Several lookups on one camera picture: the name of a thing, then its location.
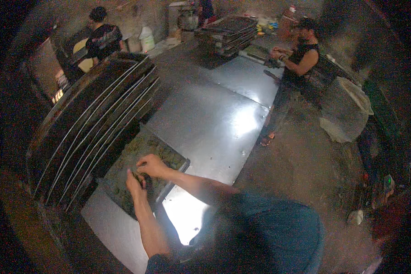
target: concrete floor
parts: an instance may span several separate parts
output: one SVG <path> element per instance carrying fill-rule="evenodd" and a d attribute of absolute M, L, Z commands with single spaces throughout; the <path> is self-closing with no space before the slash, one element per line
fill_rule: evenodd
<path fill-rule="evenodd" d="M 361 273 L 378 249 L 372 244 L 368 222 L 346 225 L 346 204 L 353 191 L 342 193 L 342 199 L 338 192 L 362 174 L 357 148 L 331 142 L 319 126 L 319 114 L 300 96 L 270 145 L 254 147 L 235 186 L 255 187 L 311 205 L 327 231 L 319 272 Z"/>

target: wall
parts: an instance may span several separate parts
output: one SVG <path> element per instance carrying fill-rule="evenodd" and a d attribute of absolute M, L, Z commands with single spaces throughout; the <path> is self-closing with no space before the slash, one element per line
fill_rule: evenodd
<path fill-rule="evenodd" d="M 246 11 L 264 14 L 270 17 L 280 17 L 290 4 L 294 4 L 297 12 L 305 11 L 305 15 L 318 18 L 321 15 L 324 0 L 213 0 L 216 13 L 219 17 Z"/>
<path fill-rule="evenodd" d="M 78 0 L 61 2 L 64 13 L 59 14 L 58 30 L 55 39 L 64 42 L 79 32 L 88 22 L 91 10 L 99 5 L 107 9 L 107 22 L 118 25 L 124 39 L 132 37 L 138 42 L 143 26 L 153 30 L 155 42 L 167 36 L 166 7 L 169 0 Z"/>

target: cloth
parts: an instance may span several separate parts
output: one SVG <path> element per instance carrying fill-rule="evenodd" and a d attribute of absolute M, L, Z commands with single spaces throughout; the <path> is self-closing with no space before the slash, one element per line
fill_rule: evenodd
<path fill-rule="evenodd" d="M 122 33 L 118 26 L 102 25 L 95 29 L 85 44 L 89 58 L 97 57 L 103 60 L 115 51 L 121 50 L 119 41 L 122 40 Z"/>
<path fill-rule="evenodd" d="M 298 65 L 303 59 L 304 55 L 310 50 L 316 50 L 319 54 L 318 44 L 309 45 L 305 43 L 300 43 L 297 46 L 297 50 L 295 50 L 294 53 L 292 53 L 292 55 L 289 57 L 289 60 L 292 63 L 295 63 Z M 292 82 L 294 84 L 300 84 L 300 85 L 304 85 L 306 83 L 306 79 L 304 78 L 304 75 L 300 76 L 286 67 L 283 73 L 283 80 Z"/>
<path fill-rule="evenodd" d="M 212 0 L 200 0 L 199 5 L 203 8 L 201 16 L 203 20 L 209 19 L 214 15 Z"/>
<path fill-rule="evenodd" d="M 231 220 L 232 226 L 215 235 L 219 238 L 211 255 L 183 263 L 155 255 L 146 273 L 317 272 L 324 229 L 318 214 L 308 206 L 242 191 L 217 214 Z"/>

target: metal table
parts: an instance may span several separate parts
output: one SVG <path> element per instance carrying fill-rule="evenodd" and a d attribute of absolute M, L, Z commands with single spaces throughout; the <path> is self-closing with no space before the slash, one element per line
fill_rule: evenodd
<path fill-rule="evenodd" d="M 263 73 L 266 67 L 243 57 L 227 63 L 205 61 L 196 46 L 192 40 L 154 59 L 162 89 L 170 95 L 147 126 L 191 160 L 186 173 L 233 184 L 260 134 L 277 87 Z M 270 71 L 279 77 L 283 72 Z M 163 205 L 181 243 L 187 245 L 201 229 L 208 206 L 177 186 Z M 145 272 L 147 255 L 138 223 L 100 187 L 81 213 L 118 260 L 136 274 Z"/>

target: stacked trays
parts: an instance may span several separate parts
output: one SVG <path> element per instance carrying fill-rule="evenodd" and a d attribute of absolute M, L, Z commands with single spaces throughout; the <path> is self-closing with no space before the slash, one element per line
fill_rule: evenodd
<path fill-rule="evenodd" d="M 195 31 L 199 41 L 212 52 L 229 57 L 257 36 L 257 21 L 247 17 L 226 17 Z"/>
<path fill-rule="evenodd" d="M 78 80 L 44 119 L 27 151 L 34 198 L 67 211 L 92 173 L 103 176 L 109 170 L 106 158 L 120 139 L 140 130 L 138 121 L 152 108 L 158 86 L 155 65 L 135 53 L 114 53 Z"/>

